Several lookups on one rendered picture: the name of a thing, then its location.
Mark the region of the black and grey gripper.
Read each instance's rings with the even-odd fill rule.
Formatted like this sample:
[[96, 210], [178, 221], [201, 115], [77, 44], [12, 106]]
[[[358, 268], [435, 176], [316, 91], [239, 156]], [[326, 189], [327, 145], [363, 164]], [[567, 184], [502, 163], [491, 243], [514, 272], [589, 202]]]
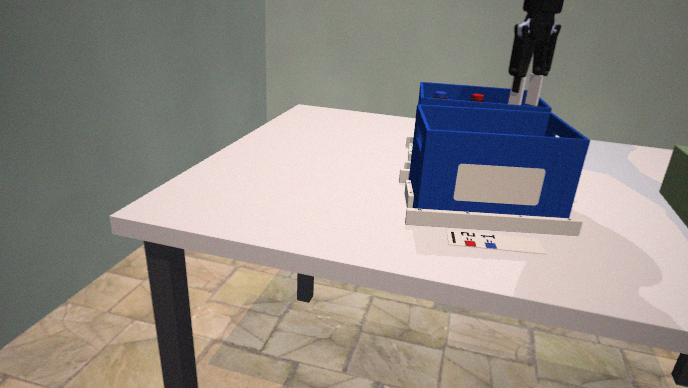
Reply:
[[538, 105], [543, 77], [547, 76], [551, 69], [561, 29], [561, 25], [554, 23], [555, 14], [562, 11], [563, 3], [564, 0], [524, 0], [523, 10], [527, 11], [527, 16], [524, 23], [516, 24], [514, 27], [515, 37], [508, 70], [513, 80], [508, 104], [521, 105], [525, 76], [533, 56], [533, 74], [530, 76], [525, 104]]

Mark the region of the blue crate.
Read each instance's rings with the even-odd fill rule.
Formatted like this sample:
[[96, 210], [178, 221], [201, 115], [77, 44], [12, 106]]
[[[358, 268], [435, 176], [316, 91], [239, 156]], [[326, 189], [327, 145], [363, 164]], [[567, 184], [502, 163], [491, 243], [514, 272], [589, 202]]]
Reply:
[[409, 180], [417, 209], [566, 218], [576, 162], [553, 113], [417, 104]]
[[[507, 88], [420, 82], [418, 104], [541, 112], [539, 107], [525, 104], [527, 90], [524, 90], [521, 105], [508, 104], [510, 90]], [[447, 99], [434, 98], [437, 91], [446, 92]], [[471, 101], [473, 94], [484, 95], [484, 102]]]

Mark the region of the white paper pick list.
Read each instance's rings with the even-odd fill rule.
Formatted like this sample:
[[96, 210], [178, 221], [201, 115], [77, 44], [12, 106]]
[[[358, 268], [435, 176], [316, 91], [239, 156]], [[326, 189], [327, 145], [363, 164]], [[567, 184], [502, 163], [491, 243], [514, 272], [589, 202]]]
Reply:
[[446, 230], [448, 244], [454, 246], [546, 254], [539, 239]]

